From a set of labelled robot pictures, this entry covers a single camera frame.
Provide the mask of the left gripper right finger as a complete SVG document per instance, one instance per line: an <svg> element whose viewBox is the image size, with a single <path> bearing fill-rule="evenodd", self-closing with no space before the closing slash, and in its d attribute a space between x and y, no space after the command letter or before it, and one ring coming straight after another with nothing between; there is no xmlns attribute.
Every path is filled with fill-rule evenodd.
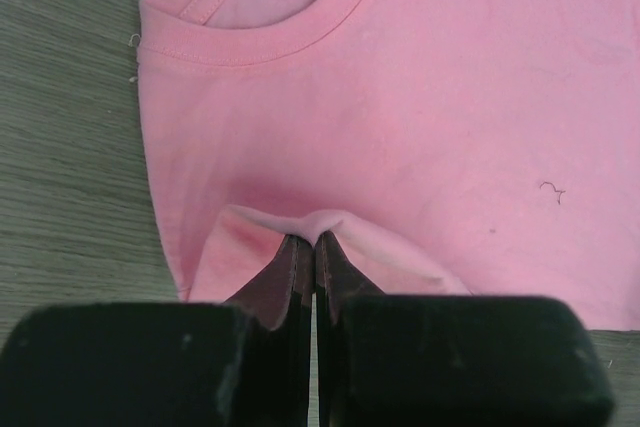
<svg viewBox="0 0 640 427"><path fill-rule="evenodd" d="M319 424L338 426L344 410L349 355L341 311L352 297L383 291L348 259L336 235L327 231L315 245Z"/></svg>

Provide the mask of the pink t shirt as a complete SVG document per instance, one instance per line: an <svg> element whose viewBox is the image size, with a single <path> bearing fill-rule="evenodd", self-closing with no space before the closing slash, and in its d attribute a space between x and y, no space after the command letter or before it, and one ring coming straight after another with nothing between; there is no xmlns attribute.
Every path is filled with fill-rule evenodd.
<svg viewBox="0 0 640 427"><path fill-rule="evenodd" d="M639 0L141 0L141 126L179 297L287 234L390 293L639 326Z"/></svg>

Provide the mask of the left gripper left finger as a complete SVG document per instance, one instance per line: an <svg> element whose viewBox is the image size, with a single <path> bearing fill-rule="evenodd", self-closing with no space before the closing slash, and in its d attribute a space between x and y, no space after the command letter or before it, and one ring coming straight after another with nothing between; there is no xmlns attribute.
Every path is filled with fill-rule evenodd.
<svg viewBox="0 0 640 427"><path fill-rule="evenodd" d="M308 424L313 248L284 237L269 264L226 301L249 317L235 426Z"/></svg>

